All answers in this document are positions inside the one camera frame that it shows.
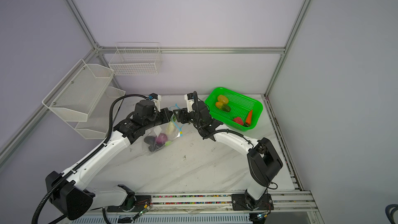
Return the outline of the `clear zip bag blue zipper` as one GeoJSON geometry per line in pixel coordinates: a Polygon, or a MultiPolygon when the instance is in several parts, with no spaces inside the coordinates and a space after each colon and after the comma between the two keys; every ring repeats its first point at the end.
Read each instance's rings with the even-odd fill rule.
{"type": "Polygon", "coordinates": [[[172,114],[167,123],[146,131],[142,143],[143,151],[147,155],[151,155],[170,146],[178,138],[183,136],[183,126],[184,124],[179,123],[176,116],[172,114]]]}

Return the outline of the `purple onion toy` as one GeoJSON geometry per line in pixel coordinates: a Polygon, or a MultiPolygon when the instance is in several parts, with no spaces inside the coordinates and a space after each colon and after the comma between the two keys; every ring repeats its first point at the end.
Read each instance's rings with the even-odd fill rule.
{"type": "Polygon", "coordinates": [[[160,133],[156,139],[155,142],[157,145],[163,146],[165,143],[168,141],[168,136],[165,133],[160,133]]]}

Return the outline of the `yellow lemon toy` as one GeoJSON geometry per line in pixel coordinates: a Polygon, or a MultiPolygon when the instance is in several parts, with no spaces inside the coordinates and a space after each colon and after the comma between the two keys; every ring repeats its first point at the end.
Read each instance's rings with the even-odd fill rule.
{"type": "Polygon", "coordinates": [[[219,95],[217,97],[217,100],[218,101],[217,101],[216,104],[228,105],[228,103],[229,103],[229,99],[226,96],[224,96],[224,95],[219,95]]]}

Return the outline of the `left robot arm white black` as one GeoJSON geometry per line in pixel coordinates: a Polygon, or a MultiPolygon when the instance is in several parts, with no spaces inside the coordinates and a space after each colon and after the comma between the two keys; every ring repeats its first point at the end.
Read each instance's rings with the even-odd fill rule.
{"type": "Polygon", "coordinates": [[[109,132],[98,146],[62,173],[51,172],[46,177],[47,193],[37,207],[32,222],[38,221],[39,212],[50,202],[61,213],[57,219],[76,220],[87,211],[121,206],[130,210],[135,205],[135,192],[123,184],[110,190],[92,192],[89,183],[116,155],[132,145],[154,127],[168,123],[172,111],[160,108],[159,99],[144,99],[135,110],[118,124],[110,125],[109,132]]]}

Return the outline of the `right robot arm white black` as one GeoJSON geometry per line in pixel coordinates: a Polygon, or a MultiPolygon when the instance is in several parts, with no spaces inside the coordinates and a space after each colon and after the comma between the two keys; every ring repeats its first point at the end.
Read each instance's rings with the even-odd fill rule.
{"type": "Polygon", "coordinates": [[[255,209],[263,200],[273,179],[283,168],[283,162],[272,142],[267,138],[252,139],[228,129],[221,121],[212,118],[202,101],[188,100],[187,107],[173,111],[180,123],[190,123],[202,139],[211,139],[225,144],[247,158],[252,182],[245,190],[245,202],[249,209],[255,209]]]}

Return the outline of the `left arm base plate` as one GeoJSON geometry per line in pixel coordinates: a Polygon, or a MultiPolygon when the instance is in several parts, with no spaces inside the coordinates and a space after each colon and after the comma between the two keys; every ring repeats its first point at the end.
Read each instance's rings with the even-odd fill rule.
{"type": "Polygon", "coordinates": [[[150,205],[152,200],[151,195],[135,195],[127,197],[125,202],[121,206],[109,206],[107,212],[134,212],[138,213],[142,211],[145,205],[150,205]]]}

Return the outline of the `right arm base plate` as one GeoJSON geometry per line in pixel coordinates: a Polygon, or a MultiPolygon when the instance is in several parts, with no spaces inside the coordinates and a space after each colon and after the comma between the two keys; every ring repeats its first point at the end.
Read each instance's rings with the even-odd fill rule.
{"type": "Polygon", "coordinates": [[[255,200],[249,194],[231,195],[232,208],[234,211],[272,211],[274,210],[273,200],[270,194],[264,193],[263,196],[255,200]]]}

